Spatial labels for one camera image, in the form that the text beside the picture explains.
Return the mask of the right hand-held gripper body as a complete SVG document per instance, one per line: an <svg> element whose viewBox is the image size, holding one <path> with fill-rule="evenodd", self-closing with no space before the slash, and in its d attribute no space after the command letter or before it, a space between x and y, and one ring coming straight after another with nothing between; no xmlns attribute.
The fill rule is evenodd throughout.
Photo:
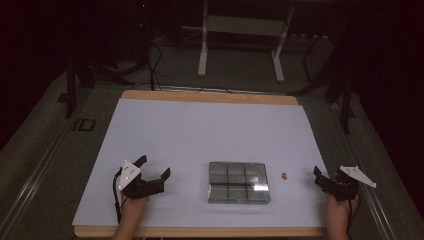
<svg viewBox="0 0 424 240"><path fill-rule="evenodd" d="M333 181L330 185L329 193L337 201L353 200L359 191L359 184L365 184L376 188L377 183L372 181L358 166L340 166L345 175L341 179Z"/></svg>

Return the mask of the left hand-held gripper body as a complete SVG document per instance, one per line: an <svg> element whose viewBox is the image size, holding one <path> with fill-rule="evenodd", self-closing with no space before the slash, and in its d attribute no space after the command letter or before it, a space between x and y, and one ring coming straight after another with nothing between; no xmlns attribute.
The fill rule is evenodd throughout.
<svg viewBox="0 0 424 240"><path fill-rule="evenodd" d="M165 182L162 183L160 178L146 181L141 176L141 168L125 161L121 168L118 190L130 199L140 199L164 191Z"/></svg>

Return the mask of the clear plastic compartment box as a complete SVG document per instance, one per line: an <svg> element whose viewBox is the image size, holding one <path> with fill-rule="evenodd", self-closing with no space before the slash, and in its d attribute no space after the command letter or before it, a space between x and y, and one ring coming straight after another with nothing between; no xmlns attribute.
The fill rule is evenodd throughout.
<svg viewBox="0 0 424 240"><path fill-rule="evenodd" d="M267 205L270 201L264 163L209 163L209 203Z"/></svg>

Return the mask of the person's left hand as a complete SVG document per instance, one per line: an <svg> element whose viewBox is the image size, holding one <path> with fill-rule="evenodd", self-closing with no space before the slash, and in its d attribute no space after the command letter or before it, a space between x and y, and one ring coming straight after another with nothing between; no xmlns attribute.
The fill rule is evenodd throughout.
<svg viewBox="0 0 424 240"><path fill-rule="evenodd" d="M125 228L137 229L143 219L144 211L149 200L149 197L130 199L129 197L122 196L120 225Z"/></svg>

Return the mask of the person's right hand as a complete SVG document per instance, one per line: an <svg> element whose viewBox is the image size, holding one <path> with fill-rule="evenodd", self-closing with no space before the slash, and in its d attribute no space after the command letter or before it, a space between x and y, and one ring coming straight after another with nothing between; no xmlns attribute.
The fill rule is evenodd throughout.
<svg viewBox="0 0 424 240"><path fill-rule="evenodd" d="M327 194L326 224L328 229L345 229L356 215L360 206L360 196L356 195L353 200L337 201L336 198Z"/></svg>

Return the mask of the black stand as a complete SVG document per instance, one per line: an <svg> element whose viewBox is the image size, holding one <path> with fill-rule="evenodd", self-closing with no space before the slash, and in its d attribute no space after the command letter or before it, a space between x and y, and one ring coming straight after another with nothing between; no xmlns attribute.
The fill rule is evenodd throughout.
<svg viewBox="0 0 424 240"><path fill-rule="evenodd" d="M95 79L92 70L98 71L108 79L121 85L131 85L131 82L121 78L117 73L109 70L101 64L94 62L86 57L72 57L66 70L67 91L63 94L64 101L67 104L65 118L68 119L76 108L76 80L79 80L83 87L92 88L95 85Z"/></svg>
<svg viewBox="0 0 424 240"><path fill-rule="evenodd" d="M331 51L327 62L319 73L315 75L312 82L299 89L289 92L289 96L302 96L321 86L327 85L328 89L324 94L324 99L327 103L335 104L339 97L341 100L340 124L346 134L349 130L350 102L353 79L349 74L346 64L338 60L337 54L339 45L344 41L343 35L335 39L333 50Z"/></svg>

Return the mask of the white metal stand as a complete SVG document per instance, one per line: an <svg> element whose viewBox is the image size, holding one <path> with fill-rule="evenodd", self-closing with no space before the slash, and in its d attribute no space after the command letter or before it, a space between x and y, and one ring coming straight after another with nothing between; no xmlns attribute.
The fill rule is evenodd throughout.
<svg viewBox="0 0 424 240"><path fill-rule="evenodd" d="M208 13L208 0L203 0L202 42L197 75L199 77L204 77L206 75L209 32L259 35L277 37L279 39L277 47L271 51L271 58L276 81L284 82L285 77L282 64L280 62L280 55L288 35L294 10L295 7L291 5L283 20L219 16L210 15Z"/></svg>

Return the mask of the metal floor rail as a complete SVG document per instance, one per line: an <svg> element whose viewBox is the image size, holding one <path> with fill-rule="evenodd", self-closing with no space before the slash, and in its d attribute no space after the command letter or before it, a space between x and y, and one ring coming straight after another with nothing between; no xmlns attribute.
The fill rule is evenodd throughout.
<svg viewBox="0 0 424 240"><path fill-rule="evenodd" d="M362 205L351 230L354 240L398 240L387 205L393 170L380 138L361 110L354 111L346 134L338 107L326 104L325 109L327 133L320 137L320 149L329 174L333 176L341 165L358 166L377 185L359 184Z"/></svg>
<svg viewBox="0 0 424 240"><path fill-rule="evenodd" d="M72 221L87 182L84 154L74 142L79 121L73 113L45 147L0 220L0 240L74 240Z"/></svg>

